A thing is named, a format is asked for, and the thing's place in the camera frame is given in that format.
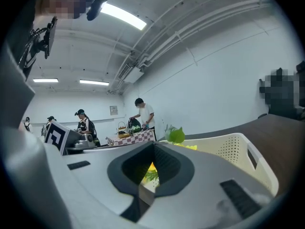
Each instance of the ceiling light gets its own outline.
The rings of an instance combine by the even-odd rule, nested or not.
[[[34,82],[42,82],[42,83],[57,83],[58,79],[54,78],[54,79],[48,79],[48,78],[44,78],[44,79],[33,79]]]
[[[138,28],[139,30],[142,30],[146,26],[146,23],[140,20],[138,17],[108,3],[104,5],[101,12],[114,16],[122,21],[125,21],[133,25],[134,27]]]
[[[86,81],[86,80],[80,80],[80,83],[93,84],[93,85],[103,85],[103,86],[108,86],[109,85],[109,82],[95,82],[95,81]]]

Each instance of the yellow object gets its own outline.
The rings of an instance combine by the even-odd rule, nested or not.
[[[148,171],[151,171],[151,170],[157,170],[153,163],[148,168]]]
[[[180,147],[186,147],[186,148],[189,148],[189,149],[192,149],[192,150],[197,150],[197,145],[194,145],[194,146],[184,146],[182,144],[179,144],[179,143],[175,143],[174,145],[176,146],[180,146]]]
[[[130,135],[128,133],[125,134],[119,134],[119,138],[126,138],[129,137]]]

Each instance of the man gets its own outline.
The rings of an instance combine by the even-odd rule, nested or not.
[[[154,128],[154,111],[153,108],[149,105],[144,103],[142,98],[136,99],[134,102],[135,106],[139,108],[139,114],[135,115],[133,118],[141,117],[142,124],[146,125],[148,129],[153,130],[154,138],[157,141],[155,128]]]
[[[28,132],[33,133],[33,126],[30,124],[30,118],[29,118],[29,117],[26,117],[26,118],[25,118],[25,122],[24,122],[23,124],[24,124],[24,128],[25,128]]]
[[[50,125],[51,125],[52,120],[55,120],[54,116],[50,116],[47,119],[48,119],[48,122],[46,123],[46,131],[48,131],[48,129],[49,129]]]

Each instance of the basket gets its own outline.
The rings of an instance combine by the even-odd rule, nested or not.
[[[126,124],[125,124],[123,121],[119,122],[119,123],[118,123],[118,137],[119,137],[119,138],[126,138],[126,137],[129,137],[129,136],[130,136],[130,135],[129,135],[129,133],[128,133]]]
[[[257,148],[243,134],[232,133],[211,138],[185,140],[181,144],[197,145],[197,151],[218,155],[257,179],[273,196],[277,194],[279,185],[274,172]],[[154,190],[155,186],[148,183],[145,187]]]

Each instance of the black cap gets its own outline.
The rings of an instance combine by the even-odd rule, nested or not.
[[[77,112],[75,112],[74,115],[81,115],[81,114],[84,114],[85,111],[83,109],[79,109]]]

